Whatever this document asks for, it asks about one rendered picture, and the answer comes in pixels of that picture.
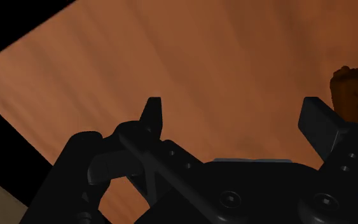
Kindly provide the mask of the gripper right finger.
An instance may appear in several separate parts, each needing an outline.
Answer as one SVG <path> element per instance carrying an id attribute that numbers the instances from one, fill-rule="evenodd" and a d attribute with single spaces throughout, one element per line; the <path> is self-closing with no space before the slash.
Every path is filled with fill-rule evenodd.
<path id="1" fill-rule="evenodd" d="M 358 123 L 346 122 L 318 97 L 305 97 L 298 128 L 323 160 L 320 175 L 358 194 Z"/>

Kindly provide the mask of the brown rough cylinder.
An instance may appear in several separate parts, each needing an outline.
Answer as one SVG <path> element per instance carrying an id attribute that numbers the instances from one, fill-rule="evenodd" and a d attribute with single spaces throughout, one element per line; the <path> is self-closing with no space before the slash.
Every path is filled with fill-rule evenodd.
<path id="1" fill-rule="evenodd" d="M 358 68 L 342 66 L 333 73 L 329 88 L 334 112 L 344 121 L 335 151 L 343 153 L 345 163 L 340 169 L 358 193 Z"/>

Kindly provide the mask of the brown wooden table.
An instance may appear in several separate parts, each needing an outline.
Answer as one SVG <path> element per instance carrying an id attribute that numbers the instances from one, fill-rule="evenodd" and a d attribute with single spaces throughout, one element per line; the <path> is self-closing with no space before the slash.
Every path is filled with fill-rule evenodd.
<path id="1" fill-rule="evenodd" d="M 163 133 L 198 159 L 321 159 L 303 98 L 358 67 L 358 0 L 76 0 L 0 53 L 0 113 L 49 162 L 162 99 Z"/>

